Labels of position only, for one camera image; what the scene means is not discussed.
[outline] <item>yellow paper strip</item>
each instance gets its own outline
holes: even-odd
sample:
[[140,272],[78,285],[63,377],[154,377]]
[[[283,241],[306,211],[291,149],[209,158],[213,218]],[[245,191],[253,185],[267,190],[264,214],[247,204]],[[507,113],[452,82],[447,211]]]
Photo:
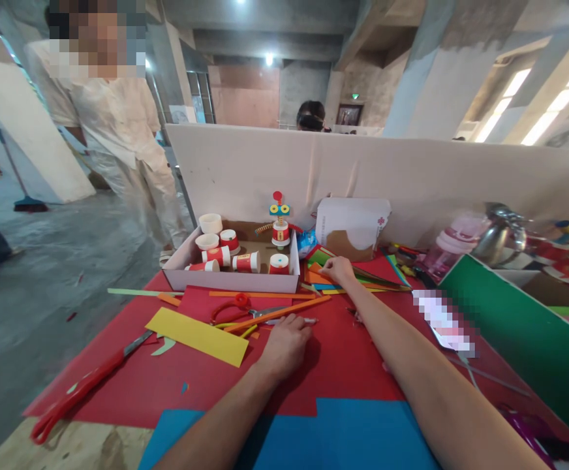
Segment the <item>yellow paper strip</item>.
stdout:
[[248,344],[247,339],[166,308],[161,308],[146,328],[235,367],[241,365]]

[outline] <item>blue paper sheet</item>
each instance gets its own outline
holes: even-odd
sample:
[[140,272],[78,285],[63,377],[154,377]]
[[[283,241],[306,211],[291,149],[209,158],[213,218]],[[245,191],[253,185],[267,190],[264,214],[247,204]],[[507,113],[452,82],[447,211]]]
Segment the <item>blue paper sheet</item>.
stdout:
[[[163,412],[139,470],[150,470],[202,412]],[[438,470],[407,403],[317,399],[317,417],[263,416],[236,469]]]

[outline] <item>window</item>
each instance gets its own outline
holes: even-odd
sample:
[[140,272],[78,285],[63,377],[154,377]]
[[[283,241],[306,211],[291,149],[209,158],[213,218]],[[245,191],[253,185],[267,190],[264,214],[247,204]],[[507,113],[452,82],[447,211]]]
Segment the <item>window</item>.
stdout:
[[531,146],[534,145],[539,137],[547,130],[547,128],[552,124],[552,122],[557,118],[559,112],[563,111],[565,106],[569,104],[569,82],[565,85],[565,89],[559,93],[559,95],[554,98],[554,101],[550,106],[548,106],[545,113],[539,118],[537,123],[532,126],[532,129],[524,140],[521,141],[522,145]]
[[476,142],[484,142],[485,140],[487,140],[487,137],[489,137],[489,134],[491,134],[491,131],[502,117],[502,113],[511,103],[513,96],[515,96],[517,90],[519,90],[521,84],[524,82],[524,80],[526,80],[526,77],[530,72],[531,72],[530,69],[520,70],[513,76],[513,79],[508,84],[508,87],[506,87],[506,90],[504,90],[504,93],[502,94],[502,99],[493,110],[493,114],[489,117],[489,119],[487,119],[487,122],[482,127],[482,129],[480,129],[480,132],[476,137]]

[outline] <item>red handle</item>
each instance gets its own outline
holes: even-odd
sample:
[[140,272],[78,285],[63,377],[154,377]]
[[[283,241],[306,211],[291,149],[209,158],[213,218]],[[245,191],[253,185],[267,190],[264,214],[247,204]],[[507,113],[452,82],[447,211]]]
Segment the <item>red handle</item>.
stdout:
[[117,369],[123,362],[123,359],[122,349],[109,357],[105,363],[93,372],[82,377],[80,382],[76,384],[76,390],[73,393],[66,394],[61,401],[53,404],[52,407],[45,412],[45,415],[39,418],[30,433],[32,442],[36,445],[45,443],[56,423],[71,411],[77,403],[81,402],[96,385]]

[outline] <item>red paper sheet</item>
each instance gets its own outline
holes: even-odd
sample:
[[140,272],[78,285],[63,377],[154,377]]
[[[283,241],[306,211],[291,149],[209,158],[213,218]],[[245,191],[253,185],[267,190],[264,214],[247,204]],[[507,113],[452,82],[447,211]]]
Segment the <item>red paper sheet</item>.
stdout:
[[[421,288],[412,281],[415,289]],[[170,290],[162,273],[146,286],[147,290]],[[378,297],[408,320],[426,338],[437,344],[423,316],[413,306],[409,292],[381,292]],[[208,296],[207,289],[188,288],[178,311],[207,321],[211,310],[223,299]],[[253,299],[257,309],[291,302],[281,299]],[[25,410],[25,416],[40,416],[49,406],[102,358],[123,348],[144,331],[146,322],[166,304],[157,298],[135,298]],[[316,398],[354,398],[363,400],[404,400],[395,379],[382,369],[382,360],[367,330],[345,307],[352,307],[346,295],[301,312],[319,319],[313,327],[303,367],[278,388],[267,413],[315,416]],[[142,345],[123,367],[91,394],[67,418],[117,426],[154,428],[165,409],[206,411],[219,400],[253,364],[269,338],[262,327],[259,339],[250,339],[248,353],[240,368],[234,368],[184,345],[177,344],[162,356],[151,356],[160,345]],[[506,362],[480,337],[474,338],[478,359],[470,364],[500,380],[529,390]],[[457,366],[468,378],[467,372]],[[562,439],[569,440],[569,429],[536,396],[526,398],[488,379],[476,375],[484,395],[494,404],[507,403],[514,409],[541,416]],[[182,394],[183,385],[189,389]]]

